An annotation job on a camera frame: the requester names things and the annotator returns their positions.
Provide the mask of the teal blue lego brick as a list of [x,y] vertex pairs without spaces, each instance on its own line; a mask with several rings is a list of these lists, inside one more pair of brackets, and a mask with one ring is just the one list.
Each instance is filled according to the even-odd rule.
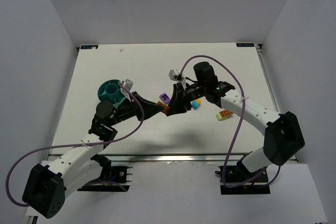
[[196,110],[200,106],[200,104],[197,101],[192,101],[191,106],[194,110]]

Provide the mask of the brown orange lego brick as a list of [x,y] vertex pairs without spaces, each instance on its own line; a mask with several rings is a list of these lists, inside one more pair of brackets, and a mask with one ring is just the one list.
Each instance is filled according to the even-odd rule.
[[156,103],[156,105],[162,107],[162,113],[164,113],[164,114],[167,114],[169,109],[170,109],[169,106],[167,106],[166,104],[164,104],[163,102],[160,102],[160,101],[158,101]]

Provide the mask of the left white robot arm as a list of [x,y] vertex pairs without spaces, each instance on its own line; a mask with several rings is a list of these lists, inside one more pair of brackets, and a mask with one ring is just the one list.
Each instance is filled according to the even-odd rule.
[[96,107],[91,128],[78,147],[71,148],[58,159],[30,171],[23,201],[45,218],[55,216],[65,199],[85,184],[106,182],[112,177],[111,162],[100,155],[114,140],[114,125],[132,117],[144,121],[163,111],[163,107],[143,99],[136,92],[134,100],[125,99],[118,107],[102,101]]

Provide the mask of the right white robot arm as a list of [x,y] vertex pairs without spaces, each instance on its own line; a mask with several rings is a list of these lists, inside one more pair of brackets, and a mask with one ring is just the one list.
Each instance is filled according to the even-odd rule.
[[264,137],[262,147],[237,163],[243,172],[251,174],[271,164],[282,166],[304,147],[302,131],[293,113],[281,114],[246,98],[232,84],[219,81],[208,62],[197,63],[193,69],[197,80],[192,85],[186,84],[185,77],[175,70],[169,72],[170,79],[176,83],[166,114],[185,113],[191,109],[193,100],[204,97],[219,108],[243,117]]

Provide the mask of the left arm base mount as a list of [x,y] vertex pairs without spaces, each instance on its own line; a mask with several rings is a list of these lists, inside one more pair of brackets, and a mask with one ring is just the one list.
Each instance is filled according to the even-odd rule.
[[84,184],[77,191],[89,192],[127,192],[132,181],[133,167],[112,165],[105,156],[96,154],[91,159],[98,165],[99,177]]

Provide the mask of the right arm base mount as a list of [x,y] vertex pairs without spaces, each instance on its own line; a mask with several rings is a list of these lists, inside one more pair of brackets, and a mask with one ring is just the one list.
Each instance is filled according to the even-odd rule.
[[228,162],[225,172],[224,166],[218,166],[215,175],[219,179],[221,195],[269,195],[269,179],[265,168],[250,173],[240,165]]

